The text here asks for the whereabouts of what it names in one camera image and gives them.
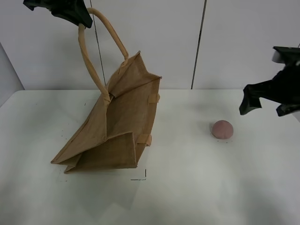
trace pink ball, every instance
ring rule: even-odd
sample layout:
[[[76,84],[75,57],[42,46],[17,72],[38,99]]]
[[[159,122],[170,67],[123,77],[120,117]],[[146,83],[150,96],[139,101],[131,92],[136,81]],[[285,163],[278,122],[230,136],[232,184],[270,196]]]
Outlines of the pink ball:
[[[219,120],[212,127],[212,134],[217,139],[228,139],[233,135],[233,126],[226,120]]]

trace table surface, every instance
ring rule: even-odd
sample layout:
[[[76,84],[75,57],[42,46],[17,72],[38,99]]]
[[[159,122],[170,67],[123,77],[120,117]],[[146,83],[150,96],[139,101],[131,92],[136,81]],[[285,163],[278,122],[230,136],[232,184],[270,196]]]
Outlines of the table surface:
[[[99,96],[25,90],[0,108],[0,224],[295,225],[300,125],[278,104],[239,115],[241,90],[160,90],[152,145],[138,172],[63,174],[50,161]],[[231,139],[210,134],[217,120]]]

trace bag handle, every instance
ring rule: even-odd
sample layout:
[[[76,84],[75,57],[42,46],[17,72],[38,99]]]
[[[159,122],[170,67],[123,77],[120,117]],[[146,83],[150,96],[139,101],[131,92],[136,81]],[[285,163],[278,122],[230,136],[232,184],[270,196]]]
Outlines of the bag handle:
[[[102,23],[104,24],[104,26],[106,27],[108,32],[111,34],[113,40],[115,41],[115,43],[117,44],[117,46],[119,47],[120,51],[122,52],[122,54],[124,56],[124,62],[122,63],[121,66],[126,65],[128,62],[128,52],[127,52],[126,48],[124,47],[123,43],[121,42],[120,38],[118,37],[116,31],[113,29],[112,25],[105,18],[105,16],[102,13],[100,13],[98,10],[96,10],[94,8],[88,8],[87,10],[90,14],[95,15],[102,21]],[[80,23],[78,25],[78,42],[79,42],[81,54],[82,54],[85,66],[88,69],[88,72],[89,72],[91,78],[93,79],[94,83],[96,84],[96,86],[101,91],[101,94],[103,95],[104,104],[109,105],[109,103],[111,101],[110,97],[109,97],[109,93],[108,93],[107,89],[102,85],[102,83],[99,79],[99,76],[98,76],[95,68],[93,67],[93,64],[91,63],[91,61],[89,59],[89,54],[88,54],[88,51],[87,51],[86,45],[85,45],[84,30],[85,30],[85,26]]]

